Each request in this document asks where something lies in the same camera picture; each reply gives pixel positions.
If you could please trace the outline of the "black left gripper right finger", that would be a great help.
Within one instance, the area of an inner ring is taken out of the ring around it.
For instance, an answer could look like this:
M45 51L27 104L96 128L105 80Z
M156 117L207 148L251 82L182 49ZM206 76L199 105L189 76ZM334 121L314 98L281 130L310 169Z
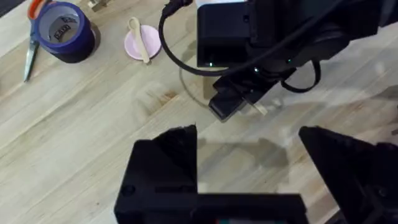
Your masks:
M298 135L339 210L329 223L397 224L397 146L319 126Z

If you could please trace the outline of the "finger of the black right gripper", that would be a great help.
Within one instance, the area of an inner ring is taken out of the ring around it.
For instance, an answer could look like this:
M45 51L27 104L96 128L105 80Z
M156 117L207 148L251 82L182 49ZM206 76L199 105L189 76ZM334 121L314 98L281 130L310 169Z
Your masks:
M246 100L234 90L224 90L213 96L208 104L210 111L225 122L246 104Z

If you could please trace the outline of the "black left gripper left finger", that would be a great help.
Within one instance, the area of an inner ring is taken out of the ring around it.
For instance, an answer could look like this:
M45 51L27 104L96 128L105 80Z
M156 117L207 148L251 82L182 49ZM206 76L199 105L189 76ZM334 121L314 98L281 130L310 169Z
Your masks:
M197 194L197 127L134 143L114 206L118 223L190 223L183 199Z

